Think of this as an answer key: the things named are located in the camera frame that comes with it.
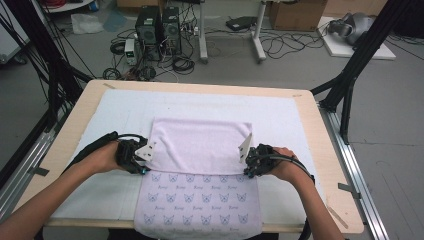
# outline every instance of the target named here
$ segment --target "person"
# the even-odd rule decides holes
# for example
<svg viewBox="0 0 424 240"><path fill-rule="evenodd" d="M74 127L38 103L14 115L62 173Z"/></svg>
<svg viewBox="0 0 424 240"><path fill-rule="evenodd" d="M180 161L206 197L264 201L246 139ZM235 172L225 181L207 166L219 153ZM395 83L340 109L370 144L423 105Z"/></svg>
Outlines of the person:
<svg viewBox="0 0 424 240"><path fill-rule="evenodd" d="M0 239L32 239L53 212L85 180L94 174L122 169L115 161L117 147L118 142L110 142L70 167L0 224ZM287 148L274 148L274 151L296 156ZM297 190L315 240L344 239L306 173L296 165L282 161L269 174L288 181Z"/></svg>

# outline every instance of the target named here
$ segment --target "wooden table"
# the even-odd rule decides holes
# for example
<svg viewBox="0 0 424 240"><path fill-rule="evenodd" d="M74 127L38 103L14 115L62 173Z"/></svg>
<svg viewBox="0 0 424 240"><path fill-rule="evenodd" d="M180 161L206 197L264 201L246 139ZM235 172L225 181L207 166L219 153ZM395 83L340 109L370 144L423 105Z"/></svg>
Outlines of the wooden table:
<svg viewBox="0 0 424 240"><path fill-rule="evenodd" d="M194 85L175 83L124 82L93 80L85 88L78 103L59 132L55 142L41 163L49 169L47 176L34 175L17 207L22 206L55 179L65 168L78 141L107 89L145 90L160 92L210 93L248 96L292 98L296 102L311 155L324 189L327 208L343 233L361 233L364 226L350 192L338 189L338 183L347 184L330 137L321 118L315 99L307 90L271 89L237 86ZM47 226L91 226L133 228L133 221L51 219ZM299 227L264 224L264 232L298 232Z"/></svg>

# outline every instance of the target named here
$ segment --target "cardboard box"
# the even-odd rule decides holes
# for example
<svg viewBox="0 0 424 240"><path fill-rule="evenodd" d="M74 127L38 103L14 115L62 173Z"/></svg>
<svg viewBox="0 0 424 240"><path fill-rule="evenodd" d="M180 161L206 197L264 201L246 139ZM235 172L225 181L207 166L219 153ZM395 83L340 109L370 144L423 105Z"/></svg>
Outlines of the cardboard box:
<svg viewBox="0 0 424 240"><path fill-rule="evenodd" d="M346 13L362 12L370 16L378 16L387 0L328 0L324 16L343 17Z"/></svg>
<svg viewBox="0 0 424 240"><path fill-rule="evenodd" d="M275 30L315 31L326 4L327 0L273 3L269 19Z"/></svg>
<svg viewBox="0 0 424 240"><path fill-rule="evenodd" d="M140 8L141 6L159 6L163 9L165 0L116 0L120 8Z"/></svg>

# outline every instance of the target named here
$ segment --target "gray floor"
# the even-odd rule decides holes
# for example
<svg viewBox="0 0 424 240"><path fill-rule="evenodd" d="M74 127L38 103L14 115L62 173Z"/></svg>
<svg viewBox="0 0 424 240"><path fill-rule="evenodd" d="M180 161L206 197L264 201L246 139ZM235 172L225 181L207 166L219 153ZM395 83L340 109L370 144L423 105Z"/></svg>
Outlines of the gray floor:
<svg viewBox="0 0 424 240"><path fill-rule="evenodd" d="M100 22L112 21L111 8L95 13ZM133 28L133 20L120 21L115 32L68 36L69 41L96 76L111 66L110 40L117 33ZM224 29L224 19L207 22ZM61 15L59 22L70 22ZM330 57L325 47L305 49L281 59L268 58L257 64L256 53L246 36L208 35L209 53L204 65L193 55L195 71L190 75L169 73L155 81L194 84L238 85L271 88L312 89L337 76L349 59ZM424 57L424 47L403 42L396 44ZM423 61L386 42L396 55L395 61L372 60L355 86L350 142L359 166L391 239L420 239L424 229L424 95ZM72 65L84 70L76 55L68 51ZM121 69L128 66L121 64ZM0 69L0 167L17 149L47 106L30 64L8 64ZM317 100L325 94L316 96ZM46 239L106 239L105 229L47 228ZM281 235L280 239L296 239ZM370 239L366 230L350 239Z"/></svg>

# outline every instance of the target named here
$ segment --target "table leg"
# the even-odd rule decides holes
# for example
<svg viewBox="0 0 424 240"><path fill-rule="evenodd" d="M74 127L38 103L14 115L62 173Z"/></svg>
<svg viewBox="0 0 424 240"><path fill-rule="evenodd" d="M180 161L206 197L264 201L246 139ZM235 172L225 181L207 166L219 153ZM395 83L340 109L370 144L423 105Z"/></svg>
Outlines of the table leg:
<svg viewBox="0 0 424 240"><path fill-rule="evenodd" d="M266 1L261 1L261 5L259 6L258 13L258 21L256 23L256 30L252 32L253 43L255 44L256 51L258 52L259 62L264 61L266 59L266 55L264 49L262 47L261 41L259 40L259 34L261 32L262 20L264 19L266 8Z"/></svg>
<svg viewBox="0 0 424 240"><path fill-rule="evenodd" d="M208 49L206 48L206 37L205 37L205 13L203 5L205 0L200 0L200 27L199 27L199 49L200 49L200 60L203 63L208 63Z"/></svg>

